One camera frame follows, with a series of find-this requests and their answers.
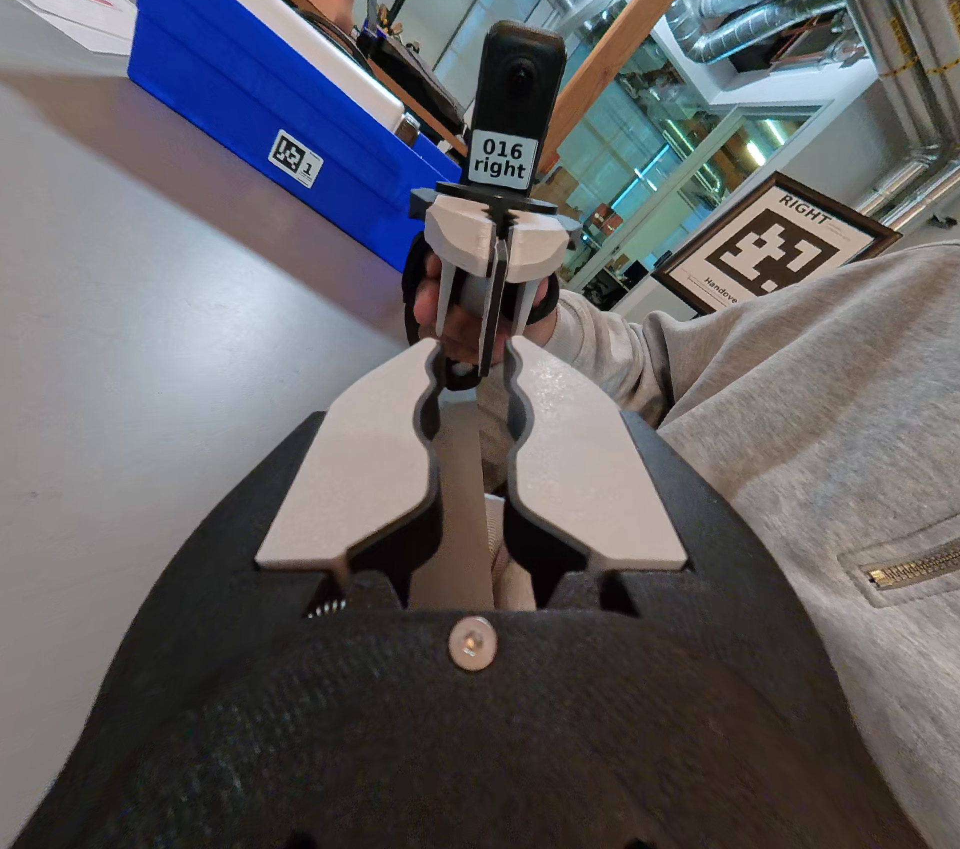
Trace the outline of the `white board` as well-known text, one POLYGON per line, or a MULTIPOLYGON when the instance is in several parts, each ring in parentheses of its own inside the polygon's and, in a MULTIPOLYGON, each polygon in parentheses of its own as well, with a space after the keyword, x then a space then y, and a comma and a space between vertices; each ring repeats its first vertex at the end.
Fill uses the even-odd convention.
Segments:
POLYGON ((342 46, 283 0, 189 0, 200 15, 239 42, 278 39, 393 135, 405 121, 400 99, 342 46))

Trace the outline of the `framed marker poster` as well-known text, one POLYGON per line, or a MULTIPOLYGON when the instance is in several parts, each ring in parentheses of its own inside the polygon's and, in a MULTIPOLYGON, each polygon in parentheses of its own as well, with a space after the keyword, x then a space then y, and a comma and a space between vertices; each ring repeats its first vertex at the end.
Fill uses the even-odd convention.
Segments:
POLYGON ((711 315, 868 260, 901 234, 781 172, 712 219, 651 277, 711 315))

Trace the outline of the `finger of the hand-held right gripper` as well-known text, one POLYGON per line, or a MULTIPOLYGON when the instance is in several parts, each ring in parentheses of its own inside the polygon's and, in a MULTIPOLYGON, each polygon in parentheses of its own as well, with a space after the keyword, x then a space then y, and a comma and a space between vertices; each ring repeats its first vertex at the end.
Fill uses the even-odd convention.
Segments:
POLYGON ((512 334, 523 334, 542 283, 564 260, 570 236, 555 214, 509 212, 501 242, 505 251, 501 315, 512 334))
POLYGON ((440 259, 434 325, 443 334, 455 276, 462 271, 484 292, 479 339, 494 341, 499 319, 499 241, 485 205, 455 196, 437 196, 426 208, 424 238, 440 259))

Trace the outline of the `person's right forearm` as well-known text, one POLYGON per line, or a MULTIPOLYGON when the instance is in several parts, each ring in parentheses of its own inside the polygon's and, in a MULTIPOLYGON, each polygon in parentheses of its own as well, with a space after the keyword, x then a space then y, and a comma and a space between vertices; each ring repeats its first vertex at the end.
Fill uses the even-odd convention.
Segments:
POLYGON ((683 327, 660 312, 642 323, 598 309, 561 290, 539 346, 593 382, 619 409, 657 429, 676 403, 669 344, 683 327))

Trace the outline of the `black white marker sticker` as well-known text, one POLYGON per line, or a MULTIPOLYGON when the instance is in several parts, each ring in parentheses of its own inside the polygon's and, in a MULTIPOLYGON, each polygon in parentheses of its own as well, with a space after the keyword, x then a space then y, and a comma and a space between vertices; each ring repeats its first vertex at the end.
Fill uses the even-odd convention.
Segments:
POLYGON ((322 156, 283 129, 277 131, 268 159, 307 190, 313 188, 324 165, 322 156))

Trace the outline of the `wooden beam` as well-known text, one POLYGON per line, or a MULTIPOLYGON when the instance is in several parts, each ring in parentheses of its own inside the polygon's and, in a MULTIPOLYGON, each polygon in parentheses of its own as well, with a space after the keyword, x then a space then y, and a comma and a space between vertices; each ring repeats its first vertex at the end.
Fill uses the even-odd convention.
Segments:
POLYGON ((615 79, 675 0, 631 0, 559 92, 537 170, 558 160, 558 147, 615 79))

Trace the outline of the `grey desk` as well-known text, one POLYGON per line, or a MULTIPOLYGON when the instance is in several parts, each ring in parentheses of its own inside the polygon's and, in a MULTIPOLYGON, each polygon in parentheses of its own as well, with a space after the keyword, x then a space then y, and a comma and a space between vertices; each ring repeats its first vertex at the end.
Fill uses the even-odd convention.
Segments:
POLYGON ((401 276, 2 0, 1 839, 188 535, 405 343, 401 276))

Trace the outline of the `person's grey sweater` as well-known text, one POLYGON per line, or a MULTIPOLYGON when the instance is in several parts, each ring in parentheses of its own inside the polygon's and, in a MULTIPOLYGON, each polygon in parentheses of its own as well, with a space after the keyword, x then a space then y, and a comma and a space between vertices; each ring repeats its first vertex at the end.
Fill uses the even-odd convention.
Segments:
POLYGON ((774 555, 894 794, 958 847, 958 571, 854 579, 958 542, 958 244, 680 323, 659 435, 774 555))

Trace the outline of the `person's right hand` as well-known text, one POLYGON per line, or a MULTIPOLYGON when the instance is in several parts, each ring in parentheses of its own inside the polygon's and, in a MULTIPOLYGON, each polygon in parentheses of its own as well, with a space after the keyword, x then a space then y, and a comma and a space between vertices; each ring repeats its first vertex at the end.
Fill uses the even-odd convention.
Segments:
MULTIPOLYGON (((439 339, 447 357, 456 363, 478 363, 481 320, 456 304, 450 304, 443 332, 437 333, 436 320, 440 294, 442 262, 436 254, 428 251, 424 259, 424 275, 414 292, 413 317, 419 339, 439 339)), ((550 288, 549 279, 543 279, 534 296, 534 306, 539 305, 550 288)), ((558 311, 548 313, 538 322, 527 325, 525 339, 544 348, 556 329, 558 311)), ((513 335, 512 322, 503 317, 497 325, 494 338, 492 365, 502 363, 506 342, 513 335)))

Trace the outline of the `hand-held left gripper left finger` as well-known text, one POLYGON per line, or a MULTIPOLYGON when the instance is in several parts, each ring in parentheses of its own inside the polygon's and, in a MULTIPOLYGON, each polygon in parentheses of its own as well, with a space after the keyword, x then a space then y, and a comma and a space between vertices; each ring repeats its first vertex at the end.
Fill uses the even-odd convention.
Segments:
POLYGON ((260 569, 353 574, 377 544, 420 529, 439 499, 444 366, 440 344, 422 340, 334 400, 255 555, 260 569))

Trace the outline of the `blue plastic bin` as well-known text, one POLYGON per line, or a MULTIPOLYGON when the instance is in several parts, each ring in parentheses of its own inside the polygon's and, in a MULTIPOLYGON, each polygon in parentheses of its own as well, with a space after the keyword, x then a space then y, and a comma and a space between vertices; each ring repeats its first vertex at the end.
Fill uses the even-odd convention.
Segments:
POLYGON ((388 132, 273 36, 249 44, 190 0, 136 0, 128 77, 339 230, 402 271, 423 223, 410 194, 459 179, 458 164, 407 118, 388 132), (307 189, 274 167, 280 129, 324 160, 307 189))

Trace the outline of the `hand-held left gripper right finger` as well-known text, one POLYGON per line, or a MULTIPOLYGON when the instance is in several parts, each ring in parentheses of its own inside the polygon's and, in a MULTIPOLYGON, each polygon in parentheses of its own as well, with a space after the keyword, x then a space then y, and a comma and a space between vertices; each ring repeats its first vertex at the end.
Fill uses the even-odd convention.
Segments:
POLYGON ((505 351, 510 395, 505 540, 531 574, 677 572, 688 561, 630 429, 595 383, 524 337, 505 351))

